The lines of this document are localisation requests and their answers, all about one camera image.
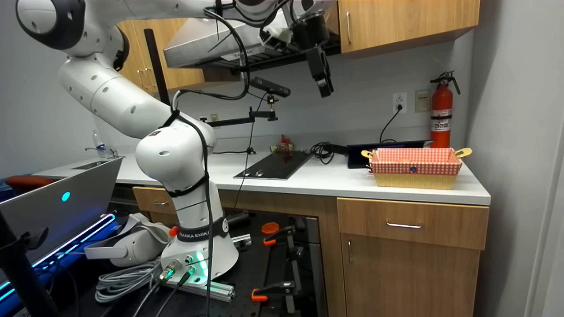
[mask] basket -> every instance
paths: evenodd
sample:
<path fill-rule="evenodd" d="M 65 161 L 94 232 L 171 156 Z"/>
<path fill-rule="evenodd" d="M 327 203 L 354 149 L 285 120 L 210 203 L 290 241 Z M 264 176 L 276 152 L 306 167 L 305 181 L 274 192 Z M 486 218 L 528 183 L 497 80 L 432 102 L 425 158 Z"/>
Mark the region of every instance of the basket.
<path fill-rule="evenodd" d="M 460 157 L 471 149 L 382 148 L 364 153 L 381 187 L 451 190 L 462 167 Z"/>

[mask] red fire extinguisher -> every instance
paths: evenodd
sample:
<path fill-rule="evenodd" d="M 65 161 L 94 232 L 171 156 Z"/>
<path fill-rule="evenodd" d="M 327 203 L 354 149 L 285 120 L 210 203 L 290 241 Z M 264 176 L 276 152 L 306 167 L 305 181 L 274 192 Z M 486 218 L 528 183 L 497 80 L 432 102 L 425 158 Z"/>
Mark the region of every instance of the red fire extinguisher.
<path fill-rule="evenodd" d="M 460 95 L 453 72 L 444 72 L 439 78 L 431 80 L 431 83 L 439 84 L 431 106 L 431 139 L 435 140 L 431 144 L 432 148 L 451 147 L 452 92 L 448 88 L 449 82 L 454 82 L 456 92 Z"/>

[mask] yellow basket handle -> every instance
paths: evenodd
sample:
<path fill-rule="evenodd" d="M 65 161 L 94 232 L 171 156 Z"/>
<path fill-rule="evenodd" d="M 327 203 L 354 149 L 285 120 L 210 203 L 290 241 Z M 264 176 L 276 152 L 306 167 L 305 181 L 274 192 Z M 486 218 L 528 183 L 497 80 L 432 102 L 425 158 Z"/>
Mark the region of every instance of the yellow basket handle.
<path fill-rule="evenodd" d="M 455 155 L 459 159 L 466 157 L 466 156 L 469 156 L 470 154 L 472 154 L 472 149 L 469 148 L 469 147 L 462 148 L 458 151 L 455 151 Z"/>
<path fill-rule="evenodd" d="M 362 156 L 364 156 L 364 157 L 366 157 L 366 158 L 368 158 L 368 159 L 369 159 L 369 158 L 370 158 L 370 159 L 372 158 L 372 152 L 370 152 L 370 151 L 363 150 L 360 154 L 362 154 Z"/>

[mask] white vr headset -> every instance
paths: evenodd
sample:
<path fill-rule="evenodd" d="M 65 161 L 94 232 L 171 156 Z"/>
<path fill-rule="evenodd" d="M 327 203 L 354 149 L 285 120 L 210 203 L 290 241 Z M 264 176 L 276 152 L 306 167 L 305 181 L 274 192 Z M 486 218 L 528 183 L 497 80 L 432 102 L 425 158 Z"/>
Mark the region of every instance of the white vr headset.
<path fill-rule="evenodd" d="M 156 258 L 167 243 L 170 228 L 152 223 L 141 213 L 129 215 L 124 229 L 115 237 L 84 248 L 88 259 L 109 259 L 118 267 L 135 266 Z"/>

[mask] faucet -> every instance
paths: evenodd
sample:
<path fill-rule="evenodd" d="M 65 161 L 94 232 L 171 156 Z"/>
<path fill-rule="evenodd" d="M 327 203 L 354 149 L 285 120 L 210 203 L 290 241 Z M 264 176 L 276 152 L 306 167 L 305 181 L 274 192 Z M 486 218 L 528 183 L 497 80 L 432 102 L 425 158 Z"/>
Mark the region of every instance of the faucet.
<path fill-rule="evenodd" d="M 86 147 L 86 148 L 84 148 L 84 151 L 88 151 L 88 150 L 90 150 L 90 149 L 93 149 L 93 150 L 95 150 L 95 151 L 102 152 L 102 153 L 107 153 L 107 151 L 109 151 L 112 155 L 111 155 L 111 156 L 108 156 L 107 159 L 112 159 L 112 160 L 113 160 L 113 159 L 117 159 L 117 158 L 120 156 L 120 155 L 117 153 L 117 150 L 116 150 L 116 149 L 113 149 L 113 148 L 109 148 L 108 150 L 104 150 L 104 149 L 99 149 L 99 148 L 95 148 L 95 147 Z"/>

